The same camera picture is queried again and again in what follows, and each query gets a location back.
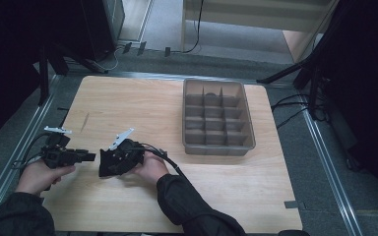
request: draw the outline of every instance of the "black cloth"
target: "black cloth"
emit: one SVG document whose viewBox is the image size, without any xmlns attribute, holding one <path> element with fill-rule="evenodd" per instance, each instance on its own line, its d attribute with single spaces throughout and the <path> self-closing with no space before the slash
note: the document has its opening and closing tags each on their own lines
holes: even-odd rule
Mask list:
<svg viewBox="0 0 378 236">
<path fill-rule="evenodd" d="M 183 177 L 164 175 L 157 182 L 161 210 L 185 235 L 245 235 L 229 215 L 212 209 Z M 55 235 L 50 212 L 37 196 L 14 193 L 0 206 L 0 235 Z"/>
<path fill-rule="evenodd" d="M 0 206 L 1 235 L 55 235 L 54 221 L 41 198 L 14 193 Z"/>
<path fill-rule="evenodd" d="M 212 209 L 183 177 L 164 175 L 157 181 L 157 200 L 163 213 L 186 235 L 245 235 L 231 216 Z"/>
</svg>

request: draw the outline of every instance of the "metal rail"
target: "metal rail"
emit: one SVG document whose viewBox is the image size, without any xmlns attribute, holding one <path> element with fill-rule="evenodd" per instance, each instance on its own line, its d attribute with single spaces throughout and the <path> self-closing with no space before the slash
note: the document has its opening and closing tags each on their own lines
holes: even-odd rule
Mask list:
<svg viewBox="0 0 378 236">
<path fill-rule="evenodd" d="M 61 77 L 62 76 L 54 76 L 50 80 L 50 91 L 52 91 L 52 93 L 47 98 L 47 100 L 41 106 L 39 106 L 37 110 L 35 111 L 20 141 L 18 142 L 17 146 L 12 152 L 11 157 L 9 158 L 6 166 L 4 167 L 0 175 L 0 204 L 17 173 L 17 171 L 14 171 L 11 168 L 12 164 L 14 163 L 15 160 L 21 160 L 23 158 L 23 155 L 26 152 L 29 143 L 33 140 L 39 128 L 39 125 L 44 119 L 45 114 L 47 113 L 48 108 L 50 107 L 53 101 L 54 93 L 57 90 Z"/>
<path fill-rule="evenodd" d="M 309 132 L 311 133 L 312 139 L 314 140 L 315 147 L 317 148 L 318 154 L 321 158 L 322 165 L 325 173 L 327 174 L 328 182 L 330 183 L 334 197 L 336 198 L 348 234 L 350 236 L 362 236 L 363 233 L 355 216 L 354 209 L 352 208 L 352 205 L 348 199 L 340 177 L 337 174 L 332 158 L 319 131 L 318 124 L 312 120 L 311 115 L 308 112 L 304 112 L 304 118 L 309 128 Z"/>
</svg>

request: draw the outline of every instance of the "tripod leg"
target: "tripod leg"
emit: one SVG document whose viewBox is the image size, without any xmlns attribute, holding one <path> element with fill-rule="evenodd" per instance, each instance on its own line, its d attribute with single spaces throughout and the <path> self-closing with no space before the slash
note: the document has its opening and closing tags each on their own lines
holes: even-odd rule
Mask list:
<svg viewBox="0 0 378 236">
<path fill-rule="evenodd" d="M 41 49 L 39 50 L 39 88 L 40 98 L 38 105 L 40 106 L 49 96 L 48 64 L 45 45 L 42 45 Z"/>
<path fill-rule="evenodd" d="M 48 62 L 51 64 L 57 75 L 67 75 L 69 72 L 69 67 L 64 61 L 63 55 L 57 49 L 49 46 L 47 50 L 47 57 Z"/>
<path fill-rule="evenodd" d="M 95 65 L 91 64 L 89 61 L 85 60 L 81 56 L 77 55 L 76 53 L 69 50 L 67 47 L 61 45 L 61 44 L 55 44 L 54 47 L 60 50 L 64 55 L 72 58 L 73 60 L 79 62 L 84 67 L 88 68 L 94 73 L 107 73 L 107 71 L 103 71 L 102 69 L 96 67 Z"/>
<path fill-rule="evenodd" d="M 285 77 L 285 76 L 287 76 L 287 75 L 289 75 L 289 74 L 291 74 L 291 73 L 299 70 L 300 68 L 303 67 L 303 65 L 305 63 L 307 63 L 306 59 L 303 60 L 303 61 L 301 61 L 301 62 L 299 62 L 299 63 L 296 63 L 293 66 L 290 66 L 290 67 L 288 67 L 288 68 L 286 68 L 286 69 L 284 69 L 284 70 L 282 70 L 282 71 L 280 71 L 280 72 L 278 72 L 278 73 L 276 73 L 276 74 L 274 74 L 274 75 L 272 75 L 272 76 L 270 76 L 270 77 L 268 77 L 266 79 L 256 80 L 256 82 L 259 83 L 259 84 L 270 84 L 272 82 L 277 81 L 278 79 L 280 79 L 282 77 Z"/>
</svg>

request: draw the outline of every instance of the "wire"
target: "wire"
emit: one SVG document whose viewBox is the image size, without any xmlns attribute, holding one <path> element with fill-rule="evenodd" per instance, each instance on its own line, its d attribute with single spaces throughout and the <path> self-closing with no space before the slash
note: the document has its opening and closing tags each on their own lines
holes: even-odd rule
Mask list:
<svg viewBox="0 0 378 236">
<path fill-rule="evenodd" d="M 185 174 L 183 174 L 182 170 L 180 169 L 180 167 L 174 162 L 172 161 L 170 158 L 168 158 L 167 156 L 167 152 L 161 150 L 161 149 L 157 149 L 156 147 L 154 146 L 151 146 L 151 145 L 148 145 L 148 144 L 140 144 L 142 146 L 148 146 L 149 148 L 140 148 L 140 147 L 133 147 L 133 148 L 128 148 L 127 150 L 145 150 L 145 151 L 149 151 L 153 154 L 155 154 L 156 156 L 160 157 L 161 159 L 167 161 L 167 163 L 169 163 L 174 170 L 176 170 L 176 172 L 182 176 L 183 178 L 185 178 L 189 183 L 189 179 L 185 176 Z"/>
<path fill-rule="evenodd" d="M 276 107 L 278 107 L 279 106 L 279 104 L 281 103 L 281 102 L 283 102 L 283 101 L 285 101 L 285 100 L 288 100 L 288 99 L 291 99 L 291 98 L 293 98 L 293 97 L 297 97 L 297 96 L 308 96 L 309 97 L 309 95 L 308 94 L 295 94 L 295 95 L 290 95 L 290 96 L 287 96 L 287 97 L 285 97 L 285 98 L 283 98 L 283 99 L 281 99 L 280 101 L 278 101 L 275 105 L 273 105 L 273 106 L 271 106 L 271 108 L 272 108 L 272 111 L 274 111 L 275 110 L 275 108 Z"/>
<path fill-rule="evenodd" d="M 309 102 L 295 101 L 295 102 L 278 103 L 276 105 L 271 106 L 272 112 L 274 112 L 277 107 L 287 106 L 287 105 L 309 105 Z"/>
<path fill-rule="evenodd" d="M 293 115 L 291 115 L 289 118 L 287 118 L 286 120 L 284 120 L 283 122 L 281 122 L 276 128 L 279 129 L 280 127 L 282 127 L 283 125 L 287 124 L 287 122 L 289 122 L 291 119 L 293 119 L 295 116 L 297 116 L 298 114 L 300 114 L 302 111 L 304 110 L 307 110 L 308 107 L 305 107 L 305 108 L 302 108 L 300 111 L 294 113 Z"/>
<path fill-rule="evenodd" d="M 23 156 L 23 163 L 26 163 L 26 160 L 27 160 L 27 155 L 29 154 L 32 146 L 35 144 L 35 142 L 40 139 L 41 137 L 44 137 L 44 136 L 47 136 L 49 137 L 50 136 L 50 133 L 42 133 L 40 135 L 38 135 L 37 137 L 35 137 L 31 143 L 29 144 L 29 146 L 27 147 L 27 150 L 26 150 L 26 153 L 24 153 L 24 156 Z"/>
<path fill-rule="evenodd" d="M 105 70 L 105 71 L 112 71 L 113 69 L 115 69 L 117 66 L 118 66 L 118 58 L 116 57 L 115 53 L 117 51 L 119 51 L 119 49 L 121 48 L 117 48 L 114 52 L 113 52 L 113 56 L 115 57 L 115 66 L 111 67 L 111 68 L 104 68 L 102 67 L 101 65 L 97 64 L 97 62 L 94 61 L 94 64 L 99 66 L 101 69 Z"/>
<path fill-rule="evenodd" d="M 302 106 L 306 106 L 304 107 L 303 109 L 301 109 L 300 111 L 296 112 L 295 114 L 293 114 L 292 116 L 290 116 L 289 118 L 287 118 L 286 120 L 284 120 L 283 122 L 281 122 L 278 126 L 277 126 L 277 129 L 280 128 L 281 126 L 285 125 L 287 122 L 289 122 L 293 117 L 297 116 L 298 114 L 300 114 L 302 111 L 306 110 L 306 109 L 309 109 L 309 102 L 306 102 L 306 101 L 295 101 L 295 102 L 283 102 L 285 100 L 288 100 L 288 99 L 291 99 L 291 98 L 294 98 L 294 97 L 302 97 L 302 96 L 306 96 L 306 97 L 309 97 L 308 94 L 295 94 L 295 95 L 291 95 L 291 96 L 287 96 L 283 99 L 281 99 L 280 101 L 278 101 L 275 105 L 272 105 L 271 106 L 271 109 L 272 109 L 272 112 L 275 111 L 275 109 L 277 107 L 280 107 L 280 106 L 289 106 L 289 105 L 302 105 Z M 328 115 L 327 115 L 327 112 L 325 110 L 325 106 L 324 104 L 315 104 L 315 107 L 314 107 L 314 110 L 321 110 L 324 114 L 324 118 L 319 118 L 318 116 L 316 116 L 314 114 L 313 118 L 317 121 L 328 121 Z"/>
<path fill-rule="evenodd" d="M 201 9 L 199 10 L 199 17 L 198 17 L 198 28 L 196 29 L 196 42 L 195 42 L 195 45 L 187 50 L 187 51 L 171 51 L 173 53 L 189 53 L 191 51 L 193 51 L 193 49 L 195 49 L 195 47 L 198 45 L 199 43 L 199 37 L 200 37 L 200 28 L 201 28 L 201 19 L 202 19 L 202 9 L 204 7 L 204 0 L 201 1 Z"/>
</svg>

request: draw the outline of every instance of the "wooden table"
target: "wooden table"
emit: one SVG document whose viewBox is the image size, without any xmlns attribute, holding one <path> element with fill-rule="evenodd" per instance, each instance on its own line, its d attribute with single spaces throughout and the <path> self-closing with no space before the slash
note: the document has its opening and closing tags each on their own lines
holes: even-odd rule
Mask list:
<svg viewBox="0 0 378 236">
<path fill-rule="evenodd" d="M 188 155 L 182 144 L 183 82 L 86 77 L 64 127 L 68 148 L 97 153 L 46 192 L 44 206 L 59 231 L 182 232 L 161 212 L 155 186 L 136 175 L 99 179 L 99 150 L 135 128 L 134 141 L 168 151 L 205 201 L 247 233 L 302 229 L 266 90 L 245 86 L 256 146 L 245 156 Z M 171 173 L 175 171 L 167 166 Z"/>
</svg>

